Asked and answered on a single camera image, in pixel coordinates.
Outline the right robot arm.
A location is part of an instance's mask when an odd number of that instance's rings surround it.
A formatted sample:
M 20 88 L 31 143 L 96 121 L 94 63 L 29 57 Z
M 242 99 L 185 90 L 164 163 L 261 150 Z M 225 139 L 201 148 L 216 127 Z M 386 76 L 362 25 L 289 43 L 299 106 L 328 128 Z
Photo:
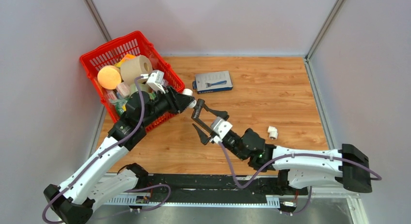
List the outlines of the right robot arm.
M 368 156 L 352 144 L 318 151 L 268 144 L 251 128 L 242 136 L 236 134 L 228 113 L 209 108 L 203 100 L 190 108 L 202 144 L 220 145 L 224 154 L 231 152 L 240 160 L 248 160 L 258 174 L 277 171 L 276 186 L 283 194 L 322 185 L 342 185 L 351 192 L 371 193 L 372 181 L 380 179 L 378 175 L 372 177 Z

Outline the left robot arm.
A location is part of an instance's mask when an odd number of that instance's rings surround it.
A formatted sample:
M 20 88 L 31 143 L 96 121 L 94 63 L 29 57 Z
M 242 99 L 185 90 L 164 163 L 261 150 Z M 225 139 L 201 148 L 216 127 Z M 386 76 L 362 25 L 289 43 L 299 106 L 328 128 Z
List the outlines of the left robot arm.
M 126 111 L 113 125 L 107 137 L 90 158 L 60 185 L 48 185 L 44 195 L 48 201 L 42 218 L 50 224 L 46 213 L 53 210 L 59 223 L 85 224 L 103 204 L 123 192 L 143 192 L 148 186 L 148 172 L 136 163 L 127 165 L 118 175 L 100 182 L 105 173 L 128 154 L 147 134 L 147 127 L 166 113 L 179 114 L 195 105 L 193 91 L 182 93 L 167 86 L 157 91 L 154 99 L 144 91 L 131 95 Z

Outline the dark grey metal faucet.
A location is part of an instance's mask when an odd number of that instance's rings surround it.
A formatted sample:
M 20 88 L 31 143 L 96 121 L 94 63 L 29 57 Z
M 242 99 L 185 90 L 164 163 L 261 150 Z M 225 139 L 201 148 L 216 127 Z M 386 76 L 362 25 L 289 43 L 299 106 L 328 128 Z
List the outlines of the dark grey metal faucet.
M 192 116 L 191 116 L 191 118 L 193 120 L 198 120 L 199 119 L 199 116 L 201 114 L 201 110 L 203 109 L 204 104 L 205 104 L 205 101 L 203 99 L 196 100 L 196 104 L 193 107 L 194 111 L 193 111 Z

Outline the white pvc elbow fitting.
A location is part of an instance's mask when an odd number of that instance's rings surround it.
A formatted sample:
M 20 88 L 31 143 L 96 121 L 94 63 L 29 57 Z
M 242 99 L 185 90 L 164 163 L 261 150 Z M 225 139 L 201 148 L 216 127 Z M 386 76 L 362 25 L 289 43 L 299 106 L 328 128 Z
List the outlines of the white pvc elbow fitting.
M 277 140 L 278 139 L 278 130 L 274 126 L 269 126 L 267 133 L 269 134 L 269 138 L 272 140 Z
M 184 102 L 187 107 L 193 109 L 197 104 L 197 100 L 193 96 L 193 90 L 186 88 L 183 90 L 182 94 L 184 95 Z

